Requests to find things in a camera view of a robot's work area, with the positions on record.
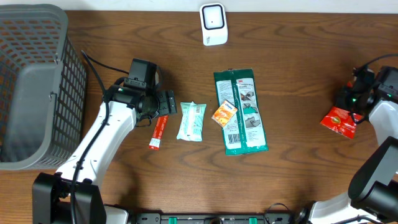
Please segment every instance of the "camera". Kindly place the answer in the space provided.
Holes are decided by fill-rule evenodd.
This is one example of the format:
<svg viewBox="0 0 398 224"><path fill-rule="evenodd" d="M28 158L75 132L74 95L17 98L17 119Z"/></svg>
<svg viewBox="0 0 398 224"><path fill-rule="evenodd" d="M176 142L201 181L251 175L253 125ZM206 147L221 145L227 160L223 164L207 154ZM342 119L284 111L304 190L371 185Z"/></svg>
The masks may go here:
<svg viewBox="0 0 398 224"><path fill-rule="evenodd" d="M135 108L137 122L175 114L177 107L173 90L159 90L163 81L164 76L158 65L134 58L129 76L118 79L104 97Z"/></svg>

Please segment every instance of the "white device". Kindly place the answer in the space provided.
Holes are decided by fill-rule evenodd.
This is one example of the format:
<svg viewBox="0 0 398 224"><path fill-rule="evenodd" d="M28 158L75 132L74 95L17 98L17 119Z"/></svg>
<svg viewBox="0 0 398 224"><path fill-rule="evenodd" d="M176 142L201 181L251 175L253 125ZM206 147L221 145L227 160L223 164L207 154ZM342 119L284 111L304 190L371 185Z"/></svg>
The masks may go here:
<svg viewBox="0 0 398 224"><path fill-rule="evenodd" d="M204 4L200 7L201 31L205 46L225 44L228 40L225 8L220 3Z"/></svg>

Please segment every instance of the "wooden table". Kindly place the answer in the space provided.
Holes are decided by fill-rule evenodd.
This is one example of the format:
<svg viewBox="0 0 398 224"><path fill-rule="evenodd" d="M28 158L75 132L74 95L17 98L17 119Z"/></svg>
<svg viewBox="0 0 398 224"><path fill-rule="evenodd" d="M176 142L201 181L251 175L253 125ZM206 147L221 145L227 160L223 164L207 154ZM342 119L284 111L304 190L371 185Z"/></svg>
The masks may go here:
<svg viewBox="0 0 398 224"><path fill-rule="evenodd" d="M398 52L397 15L227 13L228 42L205 47L197 12L67 14L77 50L125 70L133 58L150 60L163 68L164 88L174 90L179 112L180 102L207 104L203 142L176 140L181 113L169 118L160 151L148 149L154 125L133 130L106 173L105 203L165 213L263 212L275 202L298 210L347 191L377 149L369 123L350 140L319 122L353 67ZM373 68L381 65L398 63L387 59ZM105 86L123 75L96 68ZM225 156L211 115L213 72L228 68L254 69L268 152ZM85 133L100 103L90 73ZM0 223L31 223L31 185L39 172L0 172Z"/></svg>

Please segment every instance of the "black mount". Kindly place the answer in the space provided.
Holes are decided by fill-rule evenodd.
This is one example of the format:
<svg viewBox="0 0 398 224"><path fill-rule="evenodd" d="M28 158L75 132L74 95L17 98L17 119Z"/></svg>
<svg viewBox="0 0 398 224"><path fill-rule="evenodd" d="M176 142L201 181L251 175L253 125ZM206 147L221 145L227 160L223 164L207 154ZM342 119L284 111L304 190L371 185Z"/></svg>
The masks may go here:
<svg viewBox="0 0 398 224"><path fill-rule="evenodd" d="M388 137L354 175L348 189L351 206L383 223L398 221L398 140Z"/></svg>
<svg viewBox="0 0 398 224"><path fill-rule="evenodd" d="M70 202L61 202L70 193L70 180L58 174L40 173L33 183L33 224L72 223ZM106 224L106 212L98 186L91 183L76 185L78 223Z"/></svg>

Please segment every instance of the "red packet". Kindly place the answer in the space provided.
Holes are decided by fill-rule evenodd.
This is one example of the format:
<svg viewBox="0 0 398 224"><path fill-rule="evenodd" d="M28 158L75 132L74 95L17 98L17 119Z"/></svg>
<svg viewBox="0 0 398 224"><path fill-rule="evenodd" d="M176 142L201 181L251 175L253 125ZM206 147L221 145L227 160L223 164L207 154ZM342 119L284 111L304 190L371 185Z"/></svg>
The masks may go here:
<svg viewBox="0 0 398 224"><path fill-rule="evenodd" d="M354 114L354 118L358 121L362 119L362 116ZM354 138L356 124L351 119L349 111L334 106L323 118L321 124L350 139Z"/></svg>
<svg viewBox="0 0 398 224"><path fill-rule="evenodd" d="M155 131L149 143L149 149L159 150L160 140L162 139L162 135L164 132L164 128L166 127L168 118L169 116L167 115L157 118Z"/></svg>

